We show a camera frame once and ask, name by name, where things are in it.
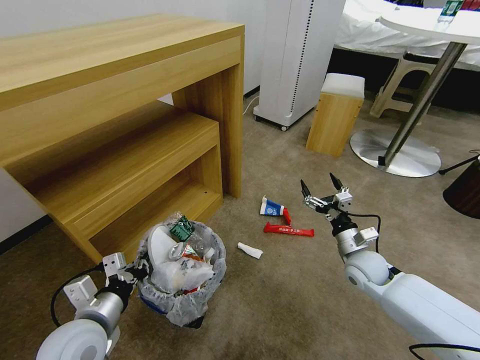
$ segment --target wooden cabinet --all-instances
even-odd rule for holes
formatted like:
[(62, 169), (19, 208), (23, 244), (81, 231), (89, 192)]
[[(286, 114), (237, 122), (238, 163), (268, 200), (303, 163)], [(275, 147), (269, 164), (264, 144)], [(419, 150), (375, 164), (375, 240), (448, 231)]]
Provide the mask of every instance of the wooden cabinet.
[(152, 15), (0, 40), (0, 165), (93, 261), (131, 261), (174, 211), (240, 196), (243, 34)]

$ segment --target white round table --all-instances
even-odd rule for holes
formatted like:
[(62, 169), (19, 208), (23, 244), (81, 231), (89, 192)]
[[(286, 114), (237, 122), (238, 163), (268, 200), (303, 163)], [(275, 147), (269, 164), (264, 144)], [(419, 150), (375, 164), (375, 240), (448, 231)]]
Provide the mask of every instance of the white round table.
[(480, 45), (480, 12), (461, 10), (448, 24), (437, 21), (441, 11), (399, 6), (379, 19), (383, 25), (400, 32), (449, 42), (397, 132), (362, 130), (351, 137), (353, 152), (367, 164), (384, 172), (421, 178), (433, 175), (440, 169), (441, 160), (437, 150), (409, 136), (429, 109), (432, 99), (467, 44)]

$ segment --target plastic trash bag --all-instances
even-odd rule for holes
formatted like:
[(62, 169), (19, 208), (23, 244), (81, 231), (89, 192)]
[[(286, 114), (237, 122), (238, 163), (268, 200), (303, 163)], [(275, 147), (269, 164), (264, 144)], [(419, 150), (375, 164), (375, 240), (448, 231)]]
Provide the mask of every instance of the plastic trash bag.
[(188, 257), (161, 263), (150, 275), (150, 281), (166, 293), (198, 288), (214, 275), (212, 266)]
[[(162, 225), (169, 229), (173, 226), (174, 220), (167, 219)], [(191, 221), (195, 232), (202, 238), (210, 240), (215, 248), (215, 254), (210, 260), (213, 265), (213, 276), (206, 281), (203, 287), (195, 292), (183, 295), (181, 293), (166, 293), (158, 289), (149, 277), (144, 278), (137, 284), (138, 294), (142, 300), (154, 310), (166, 314), (171, 323), (178, 326), (185, 326), (202, 317), (208, 309), (207, 302), (213, 296), (215, 290), (220, 286), (227, 270), (224, 243), (211, 228), (197, 221)], [(136, 261), (148, 259), (147, 238), (148, 231), (138, 247)]]

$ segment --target round metal table base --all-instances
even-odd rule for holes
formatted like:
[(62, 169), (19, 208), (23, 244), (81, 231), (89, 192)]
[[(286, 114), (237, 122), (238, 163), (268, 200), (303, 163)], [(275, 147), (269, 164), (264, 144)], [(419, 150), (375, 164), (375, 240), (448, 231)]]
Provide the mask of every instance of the round metal table base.
[(379, 165), (395, 131), (361, 130), (350, 138), (350, 147), (364, 162), (384, 172), (408, 178), (422, 178), (435, 174), (442, 164), (434, 147), (410, 136), (395, 155), (389, 167)]

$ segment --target metal table leg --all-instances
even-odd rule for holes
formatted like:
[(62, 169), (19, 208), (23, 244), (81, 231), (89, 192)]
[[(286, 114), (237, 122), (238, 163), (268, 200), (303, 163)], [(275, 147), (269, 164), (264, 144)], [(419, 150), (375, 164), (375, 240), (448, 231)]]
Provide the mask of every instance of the metal table leg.
[(408, 113), (407, 120), (395, 134), (389, 131), (359, 131), (350, 139), (353, 152), (367, 164), (387, 173), (411, 178), (435, 174), (441, 165), (435, 149), (409, 136), (429, 109), (432, 99), (466, 46), (458, 42), (448, 44)]

